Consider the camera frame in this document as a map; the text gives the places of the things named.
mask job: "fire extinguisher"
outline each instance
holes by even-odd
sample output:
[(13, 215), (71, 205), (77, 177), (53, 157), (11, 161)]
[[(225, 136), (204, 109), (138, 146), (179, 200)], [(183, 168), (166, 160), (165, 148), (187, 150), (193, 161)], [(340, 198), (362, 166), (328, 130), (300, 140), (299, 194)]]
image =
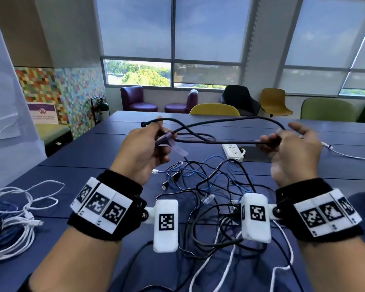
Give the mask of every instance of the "fire extinguisher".
[(108, 106), (108, 103), (104, 101), (104, 98), (100, 99), (99, 112), (100, 112), (100, 116), (102, 118), (102, 121), (104, 121), (106, 118), (108, 118), (110, 116), (109, 106)]

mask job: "table surface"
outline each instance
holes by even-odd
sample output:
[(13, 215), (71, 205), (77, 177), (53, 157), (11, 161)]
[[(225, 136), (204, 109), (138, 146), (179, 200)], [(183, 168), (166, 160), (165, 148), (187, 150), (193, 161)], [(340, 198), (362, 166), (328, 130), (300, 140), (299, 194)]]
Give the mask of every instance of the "table surface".
[[(140, 127), (142, 121), (155, 119), (158, 115), (178, 119), (186, 125), (223, 118), (189, 114), (119, 111), (109, 117), (107, 121), (100, 123), (40, 163), (40, 165), (32, 168), (12, 182), (10, 184), (11, 186), (24, 189), (49, 179), (61, 181), (66, 186), (57, 195), (59, 199), (57, 206), (34, 212), (35, 215), (44, 216), (42, 220), (45, 223), (38, 229), (31, 248), (14, 259), (0, 262), (0, 291), (15, 291), (24, 278), (34, 271), (66, 229), (65, 218), (71, 213), (69, 204), (73, 201), (85, 182), (90, 176), (96, 177), (103, 169), (111, 165), (122, 140), (130, 130)], [(289, 119), (276, 120), (284, 126), (289, 122)], [(299, 121), (315, 129), (319, 138), (333, 145), (337, 151), (348, 155), (365, 157), (365, 123)], [(170, 121), (165, 121), (164, 126), (170, 129), (179, 127), (178, 124)], [(210, 123), (194, 127), (193, 130), (195, 132), (212, 134), (219, 140), (255, 140), (262, 134), (274, 132), (277, 128), (278, 126), (272, 122), (252, 119)], [(189, 138), (190, 136), (182, 135), (181, 137)], [(189, 143), (179, 143), (178, 145), (189, 152), (188, 159), (190, 160), (202, 162), (211, 156), (218, 155), (224, 157), (221, 145)], [(171, 163), (182, 160), (175, 153), (172, 153), (170, 156)], [(220, 162), (220, 158), (212, 158), (207, 161), (211, 166), (217, 166)], [(159, 169), (165, 169), (167, 166), (160, 166)], [(243, 162), (243, 166), (252, 175), (254, 184), (266, 185), (273, 190), (277, 188), (275, 182), (270, 177), (270, 163)], [(232, 168), (238, 171), (238, 167), (232, 165)], [(224, 170), (230, 173), (232, 178), (243, 182), (246, 181), (242, 172), (231, 171), (231, 168), (226, 164)], [(350, 197), (355, 208), (364, 217), (362, 226), (365, 229), (365, 193), (361, 193), (365, 192), (365, 160), (342, 157), (323, 148), (318, 170), (320, 177), (324, 178), (332, 187), (340, 188), (346, 196)], [(198, 176), (187, 177), (186, 185), (194, 186), (199, 180), (200, 178)], [(163, 191), (161, 185), (165, 181), (166, 177), (164, 174), (154, 174), (144, 186), (141, 197), (148, 202), (149, 206), (155, 204), (155, 197), (159, 194), (175, 191), (172, 187)], [(219, 176), (216, 183), (225, 186), (227, 180), (224, 176)], [(31, 193), (34, 197), (39, 197), (52, 193), (58, 188), (57, 185), (50, 184), (36, 188)], [(257, 191), (265, 194), (269, 201), (273, 203), (273, 192), (259, 186), (257, 186)], [(224, 191), (214, 192), (218, 194), (217, 199), (219, 203), (227, 201), (227, 197), (224, 196)], [(179, 201), (179, 230), (182, 231), (188, 219), (189, 212), (195, 205), (195, 198), (191, 193), (175, 195), (173, 198)], [(20, 206), (25, 203), (24, 196), (15, 195), (6, 199), (6, 201), (16, 203)], [(211, 242), (215, 238), (217, 226), (211, 220), (211, 217), (214, 215), (216, 215), (215, 209), (208, 213), (206, 216), (208, 219), (203, 220), (197, 226), (197, 233), (199, 239), (202, 241)], [(289, 230), (285, 231), (295, 252), (294, 268), (296, 273), (301, 280), (304, 290), (312, 291), (295, 238)], [(153, 227), (151, 225), (142, 225), (138, 231), (124, 238), (122, 253), (114, 272), (114, 280), (110, 291), (121, 291), (121, 283), (126, 277), (128, 263), (136, 251), (144, 243), (152, 239), (152, 234)], [(272, 229), (272, 235), (279, 240), (286, 250), (286, 243), (279, 231)], [(245, 244), (253, 246), (255, 243), (245, 241)], [(193, 252), (199, 252), (193, 244), (188, 246)], [(286, 265), (282, 253), (274, 243), (269, 244), (267, 250), (261, 256), (253, 259), (246, 258), (251, 253), (247, 251), (241, 252), (238, 248), (237, 250), (233, 265), (220, 291), (246, 291), (246, 289), (254, 291), (268, 290), (272, 268), (277, 265)], [(193, 289), (198, 291), (214, 290), (227, 265), (229, 254), (230, 248), (217, 252), (196, 279)], [(187, 276), (190, 265), (190, 261), (181, 259), (180, 252), (158, 254), (150, 246), (146, 247), (132, 266), (131, 272), (127, 277), (125, 291), (137, 291), (150, 284), (160, 284), (174, 288), (177, 286), (178, 279), (181, 281)], [(152, 269), (150, 268), (151, 266), (157, 266), (159, 268)], [(188, 286), (185, 285), (181, 291), (187, 291)], [(276, 277), (276, 289), (278, 291), (299, 291), (291, 272), (278, 273)]]

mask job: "hand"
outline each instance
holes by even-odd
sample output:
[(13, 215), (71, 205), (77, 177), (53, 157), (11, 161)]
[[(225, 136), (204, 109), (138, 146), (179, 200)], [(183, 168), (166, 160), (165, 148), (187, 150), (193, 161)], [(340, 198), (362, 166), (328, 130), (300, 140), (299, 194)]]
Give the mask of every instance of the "hand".
[(130, 131), (122, 142), (111, 170), (144, 185), (156, 166), (170, 160), (169, 147), (155, 147), (159, 131), (166, 133), (170, 130), (162, 127), (162, 121), (159, 121)]
[[(261, 136), (260, 140), (268, 144), (257, 145), (271, 158), (272, 178), (280, 187), (318, 177), (321, 143), (315, 131), (298, 122), (290, 122), (288, 126), (303, 138), (292, 131), (278, 129), (275, 134)], [(271, 142), (278, 137), (280, 144), (272, 146)]]

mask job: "purple armchair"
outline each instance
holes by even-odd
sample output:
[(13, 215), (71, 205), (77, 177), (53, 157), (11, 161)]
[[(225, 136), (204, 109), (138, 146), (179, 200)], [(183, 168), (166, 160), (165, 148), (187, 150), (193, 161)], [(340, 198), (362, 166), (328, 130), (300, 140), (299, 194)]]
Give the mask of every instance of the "purple armchair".
[(186, 103), (170, 103), (165, 106), (165, 112), (174, 112), (178, 114), (189, 114), (191, 109), (197, 105), (197, 90), (193, 89), (188, 94)]
[(143, 102), (142, 86), (120, 88), (124, 111), (158, 112), (158, 107), (149, 102)]

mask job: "power strip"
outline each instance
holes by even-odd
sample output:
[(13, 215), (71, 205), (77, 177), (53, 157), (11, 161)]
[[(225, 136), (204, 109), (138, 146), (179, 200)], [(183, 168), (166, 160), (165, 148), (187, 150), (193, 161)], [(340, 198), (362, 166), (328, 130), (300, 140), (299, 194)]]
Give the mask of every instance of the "power strip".
[(243, 155), (236, 144), (222, 144), (224, 153), (227, 159), (234, 159), (238, 162), (243, 162)]

